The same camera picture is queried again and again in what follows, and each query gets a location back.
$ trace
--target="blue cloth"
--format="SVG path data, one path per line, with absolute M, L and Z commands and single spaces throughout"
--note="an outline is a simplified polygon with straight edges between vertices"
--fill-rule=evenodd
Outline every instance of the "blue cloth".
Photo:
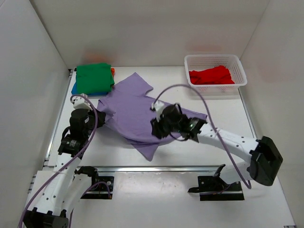
M 74 95 L 74 94 L 79 94 L 78 91 L 77 91 L 77 82 L 75 82 L 73 88 L 72 88 L 72 91 L 71 93 Z M 98 92 L 98 93 L 91 93 L 91 94 L 87 94 L 88 96 L 104 96 L 104 95 L 107 95 L 107 92 Z

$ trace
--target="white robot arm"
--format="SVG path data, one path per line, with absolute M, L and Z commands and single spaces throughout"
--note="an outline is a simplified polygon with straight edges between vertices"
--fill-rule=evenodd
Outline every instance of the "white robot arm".
M 83 154 L 66 166 L 87 144 L 95 123 L 95 115 L 88 104 L 84 104 L 83 98 L 76 97 L 73 102 L 76 110 L 71 113 L 70 126 L 63 132 L 54 168 L 54 172 L 59 173 L 45 187 L 33 210 L 26 211 L 21 221 L 27 228 L 67 228 L 68 216 L 75 204 L 86 189 L 97 184 L 98 173 L 94 167 L 76 170 Z M 158 101 L 152 104 L 151 109 L 156 111 L 156 118 L 151 120 L 152 135 L 161 139 L 179 132 L 184 140 L 191 139 L 198 143 L 228 149 L 231 154 L 244 160 L 237 164 L 239 173 L 233 165 L 219 166 L 212 176 L 213 182 L 218 182 L 225 188 L 240 181 L 241 174 L 245 180 L 255 180 L 266 186 L 273 184 L 283 158 L 270 138 L 263 137 L 258 140 L 214 128 L 205 120 L 188 118 L 182 114 L 179 104 L 165 106 Z M 100 127 L 104 124 L 105 113 L 97 112 L 97 118 L 97 127 Z M 192 188 L 189 192 L 200 191 Z
M 224 183 L 224 186 L 245 180 L 271 186 L 283 162 L 283 158 L 273 141 L 263 136 L 262 139 L 239 136 L 219 128 L 213 128 L 205 120 L 188 118 L 181 111 L 179 104 L 165 106 L 157 101 L 151 109 L 156 112 L 156 118 L 151 120 L 152 134 L 164 138 L 173 132 L 179 132 L 184 140 L 194 140 L 198 143 L 212 145 L 238 156 L 244 161 L 234 165 L 222 165 L 214 177 Z

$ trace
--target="red cloth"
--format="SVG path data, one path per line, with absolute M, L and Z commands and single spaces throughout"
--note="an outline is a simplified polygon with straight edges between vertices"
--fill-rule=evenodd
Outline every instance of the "red cloth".
M 217 66 L 203 71 L 189 71 L 190 81 L 195 85 L 234 84 L 229 70 L 224 66 Z

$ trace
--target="t-shirt sleeve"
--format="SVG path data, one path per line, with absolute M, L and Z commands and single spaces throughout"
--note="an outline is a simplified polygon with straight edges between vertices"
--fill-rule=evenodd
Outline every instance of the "t-shirt sleeve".
M 115 111 L 113 111 L 109 105 L 107 104 L 105 99 L 100 99 L 98 101 L 98 105 L 97 105 L 97 110 L 100 112 L 104 112 L 106 114 L 105 116 L 105 122 L 107 122 L 109 119 L 111 119 L 113 117 L 113 115 L 115 114 Z
M 114 90 L 136 96 L 145 96 L 147 92 L 153 90 L 153 87 L 143 80 L 143 78 L 137 73 L 134 73 L 125 80 L 117 83 L 114 86 Z

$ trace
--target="orange object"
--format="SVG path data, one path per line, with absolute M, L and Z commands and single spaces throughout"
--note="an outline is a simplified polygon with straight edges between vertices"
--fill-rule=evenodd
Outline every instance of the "orange object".
M 114 74 L 115 74 L 115 69 L 111 68 L 111 73 L 112 73 L 112 77 L 114 78 Z

